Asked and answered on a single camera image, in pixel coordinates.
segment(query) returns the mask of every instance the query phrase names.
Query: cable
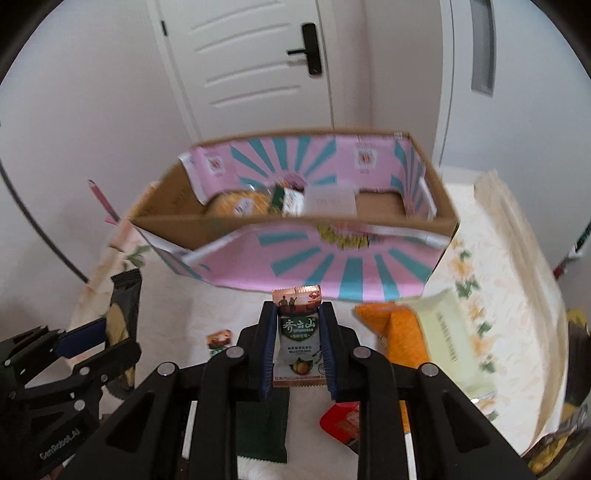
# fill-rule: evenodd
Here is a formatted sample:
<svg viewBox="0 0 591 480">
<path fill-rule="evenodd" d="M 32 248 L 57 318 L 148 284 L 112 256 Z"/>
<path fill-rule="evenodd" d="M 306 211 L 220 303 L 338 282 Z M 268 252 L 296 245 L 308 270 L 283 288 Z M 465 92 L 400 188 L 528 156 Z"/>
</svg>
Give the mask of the cable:
<svg viewBox="0 0 591 480">
<path fill-rule="evenodd" d="M 37 223 L 37 221 L 31 215 L 31 212 L 27 209 L 25 204 L 22 202 L 21 198 L 19 197 L 17 191 L 12 184 L 10 178 L 8 178 L 8 173 L 6 169 L 4 169 L 4 164 L 2 163 L 2 158 L 0 157 L 0 175 L 2 175 L 2 179 L 4 181 L 4 185 L 8 189 L 10 196 L 14 200 L 14 203 L 17 204 L 21 213 L 25 216 L 27 221 L 33 227 L 33 230 L 37 232 L 37 234 L 41 237 L 41 239 L 47 244 L 47 246 L 54 252 L 58 258 L 64 262 L 64 264 L 76 275 L 79 279 L 81 279 L 84 283 L 88 283 L 88 278 L 84 275 L 78 268 L 68 260 L 68 258 L 63 254 L 63 252 L 51 241 L 51 239 L 47 236 L 47 234 L 43 231 L 41 226 Z"/>
</svg>

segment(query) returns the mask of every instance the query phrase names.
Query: door panel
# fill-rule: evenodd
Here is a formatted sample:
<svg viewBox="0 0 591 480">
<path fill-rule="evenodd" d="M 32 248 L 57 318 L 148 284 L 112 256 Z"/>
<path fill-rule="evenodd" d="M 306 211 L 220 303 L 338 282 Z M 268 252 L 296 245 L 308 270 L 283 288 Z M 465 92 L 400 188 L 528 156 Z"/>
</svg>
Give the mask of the door panel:
<svg viewBox="0 0 591 480">
<path fill-rule="evenodd" d="M 326 75 L 310 76 L 304 55 L 286 53 L 303 46 L 303 23 L 317 25 L 322 44 L 314 0 L 160 0 L 160 5 L 186 103 L 203 140 L 332 126 Z"/>
</svg>

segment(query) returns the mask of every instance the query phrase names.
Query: food wrapper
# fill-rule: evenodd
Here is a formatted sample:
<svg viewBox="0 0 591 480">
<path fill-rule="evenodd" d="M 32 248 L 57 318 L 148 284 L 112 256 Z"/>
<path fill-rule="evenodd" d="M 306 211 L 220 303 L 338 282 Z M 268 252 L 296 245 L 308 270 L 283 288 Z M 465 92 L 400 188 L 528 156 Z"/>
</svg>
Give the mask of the food wrapper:
<svg viewBox="0 0 591 480">
<path fill-rule="evenodd" d="M 452 291 L 444 290 L 432 297 L 401 299 L 398 302 L 368 303 L 355 307 L 355 312 L 380 336 L 390 362 L 410 368 L 418 368 L 426 362 L 437 364 L 477 406 L 496 395 L 490 376 L 479 369 L 462 312 Z M 335 417 L 333 408 L 320 424 L 325 431 L 339 438 L 333 435 L 338 428 L 331 420 Z M 400 410 L 404 431 L 410 432 L 406 403 L 403 401 L 400 402 Z"/>
<path fill-rule="evenodd" d="M 320 428 L 359 453 L 359 402 L 336 403 L 320 419 Z"/>
<path fill-rule="evenodd" d="M 211 202 L 207 215 L 215 217 L 246 217 L 266 215 L 271 206 L 268 190 L 221 193 Z"/>
<path fill-rule="evenodd" d="M 325 385 L 318 315 L 320 286 L 273 290 L 273 302 L 278 306 L 280 344 L 273 385 Z"/>
<path fill-rule="evenodd" d="M 304 195 L 280 186 L 272 190 L 221 193 L 207 209 L 207 215 L 216 217 L 246 217 L 280 214 L 298 216 L 304 208 Z"/>
<path fill-rule="evenodd" d="M 210 356 L 223 352 L 232 343 L 232 331 L 225 329 L 207 336 L 207 346 Z"/>
<path fill-rule="evenodd" d="M 142 275 L 136 268 L 111 277 L 111 281 L 113 282 L 113 293 L 111 306 L 107 311 L 105 348 L 127 338 L 136 339 Z M 135 366 L 107 383 L 109 392 L 122 400 L 129 397 L 134 388 Z"/>
</svg>

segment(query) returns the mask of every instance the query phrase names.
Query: orange package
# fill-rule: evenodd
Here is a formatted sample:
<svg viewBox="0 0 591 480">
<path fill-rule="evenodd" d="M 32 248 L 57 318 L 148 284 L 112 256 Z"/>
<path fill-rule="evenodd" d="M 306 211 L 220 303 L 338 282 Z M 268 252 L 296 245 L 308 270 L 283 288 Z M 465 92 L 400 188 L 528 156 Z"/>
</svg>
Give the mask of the orange package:
<svg viewBox="0 0 591 480">
<path fill-rule="evenodd" d="M 355 307 L 363 322 L 386 344 L 386 357 L 393 364 L 418 368 L 430 361 L 421 326 L 415 313 L 407 306 L 389 303 L 368 303 Z M 405 403 L 400 402 L 402 426 L 410 432 Z"/>
</svg>

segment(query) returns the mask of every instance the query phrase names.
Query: white tablecloth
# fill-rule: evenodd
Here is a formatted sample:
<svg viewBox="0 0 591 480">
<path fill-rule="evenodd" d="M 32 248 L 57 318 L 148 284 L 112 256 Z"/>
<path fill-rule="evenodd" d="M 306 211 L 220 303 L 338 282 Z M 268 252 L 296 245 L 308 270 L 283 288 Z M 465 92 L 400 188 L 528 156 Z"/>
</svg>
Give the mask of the white tablecloth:
<svg viewBox="0 0 591 480">
<path fill-rule="evenodd" d="M 476 196 L 471 185 L 447 188 L 461 224 L 425 294 L 456 290 L 481 368 L 493 376 L 498 390 L 483 412 L 523 453 L 560 420 L 567 361 L 560 291 L 531 229 L 496 175 L 487 174 L 479 182 Z M 235 341 L 270 299 L 270 293 L 214 287 L 176 275 L 153 251 L 143 251 L 142 244 L 128 223 L 118 228 L 71 324 L 74 328 L 104 314 L 112 290 L 109 277 L 124 264 L 141 264 L 138 382 L 163 361 L 180 367 L 206 362 L 208 334 L 230 329 Z M 333 304 L 339 323 L 354 328 L 362 345 L 380 348 L 376 336 L 353 317 L 353 303 Z M 292 388 L 288 463 L 239 459 L 240 478 L 355 479 L 357 456 L 318 424 L 331 405 L 323 387 Z"/>
</svg>

